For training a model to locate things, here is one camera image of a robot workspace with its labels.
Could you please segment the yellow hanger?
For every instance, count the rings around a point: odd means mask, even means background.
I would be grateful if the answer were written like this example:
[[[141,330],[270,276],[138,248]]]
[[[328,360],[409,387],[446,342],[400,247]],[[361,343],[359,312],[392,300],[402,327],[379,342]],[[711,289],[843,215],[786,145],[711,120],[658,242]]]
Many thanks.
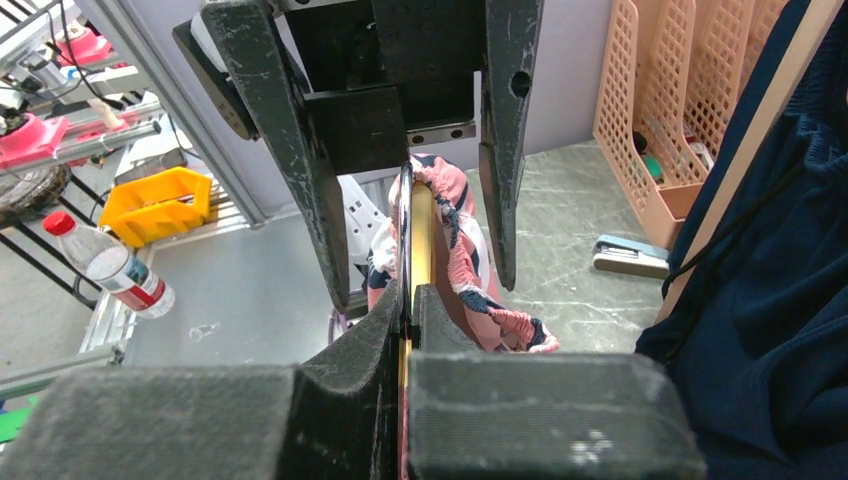
[[[408,401],[409,357],[420,343],[418,327],[413,324],[415,292],[433,282],[433,217],[431,190],[415,177],[413,164],[402,165],[397,197],[396,280],[400,307],[398,333],[398,462],[400,479],[408,479]]]

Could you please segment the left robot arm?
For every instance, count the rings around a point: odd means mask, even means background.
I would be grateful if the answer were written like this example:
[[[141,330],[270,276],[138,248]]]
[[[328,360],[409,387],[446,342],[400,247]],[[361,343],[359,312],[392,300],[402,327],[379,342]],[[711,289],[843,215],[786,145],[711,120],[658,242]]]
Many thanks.
[[[479,141],[501,284],[516,209],[540,1],[204,1],[174,38],[224,120],[263,141],[307,226],[330,298],[348,307],[381,211],[360,172],[412,148]]]

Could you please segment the pink patterned shorts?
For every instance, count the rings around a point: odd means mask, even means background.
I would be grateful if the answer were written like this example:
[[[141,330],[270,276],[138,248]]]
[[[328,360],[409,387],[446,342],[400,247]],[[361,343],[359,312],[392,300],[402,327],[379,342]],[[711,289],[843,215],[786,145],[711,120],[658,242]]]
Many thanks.
[[[467,175],[432,154],[410,156],[414,179],[435,202],[436,287],[454,324],[485,351],[547,353],[558,339],[542,320],[501,304],[489,246],[475,218]]]

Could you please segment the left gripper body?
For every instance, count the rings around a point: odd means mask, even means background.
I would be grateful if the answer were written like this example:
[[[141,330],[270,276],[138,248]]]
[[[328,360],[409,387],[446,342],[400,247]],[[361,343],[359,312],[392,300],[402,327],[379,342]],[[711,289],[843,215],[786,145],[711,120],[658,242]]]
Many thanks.
[[[464,139],[484,67],[481,1],[227,1],[235,55],[280,60],[337,174],[393,167]]]

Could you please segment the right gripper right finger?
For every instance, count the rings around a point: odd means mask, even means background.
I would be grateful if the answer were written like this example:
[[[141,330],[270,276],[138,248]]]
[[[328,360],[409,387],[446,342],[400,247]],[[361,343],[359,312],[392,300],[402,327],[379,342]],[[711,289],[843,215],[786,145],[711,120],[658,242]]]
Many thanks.
[[[636,354],[487,353],[417,288],[408,360],[413,479],[703,479],[663,369]]]

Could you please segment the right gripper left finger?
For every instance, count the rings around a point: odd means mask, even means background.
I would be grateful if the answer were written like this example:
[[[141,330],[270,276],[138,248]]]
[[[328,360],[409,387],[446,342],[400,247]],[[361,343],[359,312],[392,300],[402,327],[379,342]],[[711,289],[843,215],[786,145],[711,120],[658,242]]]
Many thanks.
[[[5,479],[393,479],[398,288],[291,366],[99,367],[57,379]]]

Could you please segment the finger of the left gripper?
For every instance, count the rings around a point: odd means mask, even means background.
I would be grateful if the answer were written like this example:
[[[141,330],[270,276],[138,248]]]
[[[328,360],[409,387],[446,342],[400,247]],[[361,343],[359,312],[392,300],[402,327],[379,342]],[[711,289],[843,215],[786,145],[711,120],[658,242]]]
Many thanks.
[[[335,308],[350,282],[342,191],[291,58],[264,1],[205,1],[200,17],[308,229]]]
[[[486,1],[479,178],[498,277],[515,288],[516,215],[543,0]]]

